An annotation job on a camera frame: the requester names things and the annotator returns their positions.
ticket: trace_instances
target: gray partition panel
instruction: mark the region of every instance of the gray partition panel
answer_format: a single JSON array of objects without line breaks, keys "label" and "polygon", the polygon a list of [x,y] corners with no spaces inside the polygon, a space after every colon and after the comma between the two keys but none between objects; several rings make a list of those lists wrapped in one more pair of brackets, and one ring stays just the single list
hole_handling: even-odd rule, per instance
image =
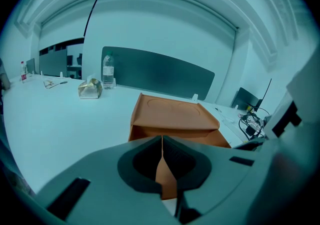
[{"label": "gray partition panel", "polygon": [[28,72],[32,74],[32,71],[36,74],[35,69],[35,58],[26,61],[26,67],[28,68]]},{"label": "gray partition panel", "polygon": [[215,77],[215,73],[210,70],[170,56],[105,46],[101,56],[101,78],[103,60],[108,51],[113,52],[117,85],[184,98],[192,98],[194,94],[198,94],[198,99],[203,101]]},{"label": "gray partition panel", "polygon": [[53,51],[39,57],[40,72],[47,76],[67,76],[67,49]]}]

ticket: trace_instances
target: white table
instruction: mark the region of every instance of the white table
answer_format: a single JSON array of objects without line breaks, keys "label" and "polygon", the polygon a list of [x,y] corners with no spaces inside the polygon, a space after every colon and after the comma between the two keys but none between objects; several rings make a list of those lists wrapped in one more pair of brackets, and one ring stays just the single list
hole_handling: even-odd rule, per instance
[{"label": "white table", "polygon": [[[31,189],[37,193],[53,177],[97,150],[128,141],[130,119],[142,92],[174,100],[173,97],[128,87],[103,90],[99,99],[79,99],[77,87],[82,80],[68,81],[51,89],[44,87],[40,75],[28,82],[13,80],[4,100],[4,124],[14,159]],[[219,121],[237,116],[231,108],[200,101]],[[232,147],[243,142],[220,123],[220,132]]]}]

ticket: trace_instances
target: plastic bottle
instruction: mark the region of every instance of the plastic bottle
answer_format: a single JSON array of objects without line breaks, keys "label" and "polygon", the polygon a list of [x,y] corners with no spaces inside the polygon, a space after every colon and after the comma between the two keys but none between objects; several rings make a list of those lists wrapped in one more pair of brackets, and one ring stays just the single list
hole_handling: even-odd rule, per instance
[{"label": "plastic bottle", "polygon": [[104,89],[112,89],[114,87],[114,63],[113,53],[108,51],[103,59],[102,82]]},{"label": "plastic bottle", "polygon": [[21,61],[21,81],[22,83],[27,81],[26,66],[23,61]]}]

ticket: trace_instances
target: orange cardboard box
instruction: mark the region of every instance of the orange cardboard box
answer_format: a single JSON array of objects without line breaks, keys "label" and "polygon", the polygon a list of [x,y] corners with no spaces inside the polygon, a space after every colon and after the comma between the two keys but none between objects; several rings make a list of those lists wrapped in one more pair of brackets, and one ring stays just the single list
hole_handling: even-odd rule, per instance
[{"label": "orange cardboard box", "polygon": [[[196,143],[230,148],[219,132],[220,123],[201,104],[140,93],[134,107],[128,141],[168,135]],[[162,185],[162,199],[177,197],[177,181],[162,157],[155,181]]]}]

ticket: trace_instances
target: water bottle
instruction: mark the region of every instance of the water bottle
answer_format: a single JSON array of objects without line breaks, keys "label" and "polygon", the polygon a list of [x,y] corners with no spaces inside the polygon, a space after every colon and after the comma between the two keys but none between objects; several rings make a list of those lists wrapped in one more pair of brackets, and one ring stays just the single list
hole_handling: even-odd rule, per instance
[{"label": "water bottle", "polygon": [[108,51],[103,59],[102,82],[104,89],[112,89],[114,87],[114,63],[113,53]]},{"label": "water bottle", "polygon": [[21,81],[22,83],[27,81],[26,66],[23,61],[21,61]]}]

